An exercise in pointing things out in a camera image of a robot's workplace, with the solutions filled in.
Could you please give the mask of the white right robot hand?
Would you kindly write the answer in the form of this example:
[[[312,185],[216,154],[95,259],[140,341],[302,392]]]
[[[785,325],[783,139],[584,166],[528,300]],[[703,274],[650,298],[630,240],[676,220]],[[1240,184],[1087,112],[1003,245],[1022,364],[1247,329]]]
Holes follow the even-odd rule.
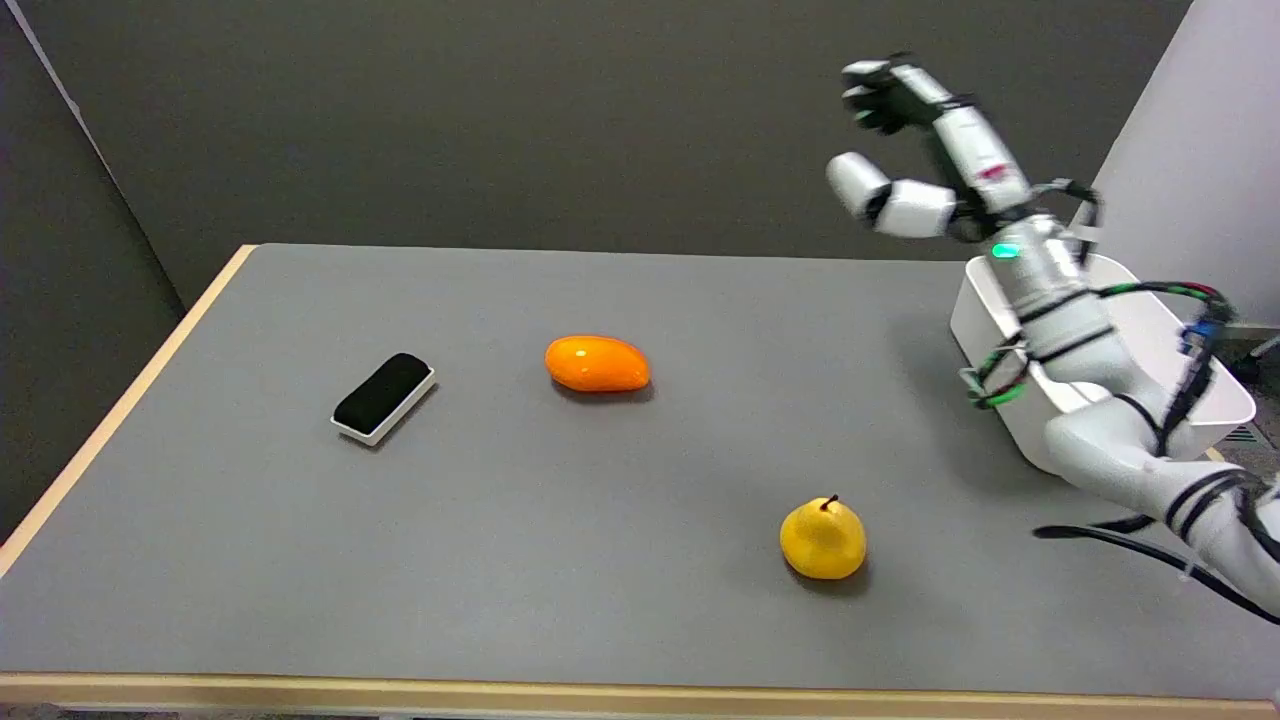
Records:
[[[826,176],[852,217],[882,234],[950,234],[965,243],[1029,217],[1030,183],[973,99],[943,87],[905,53],[850,63],[841,77],[858,126],[883,136],[920,131],[940,176],[937,183],[891,179],[861,154],[840,154]]]

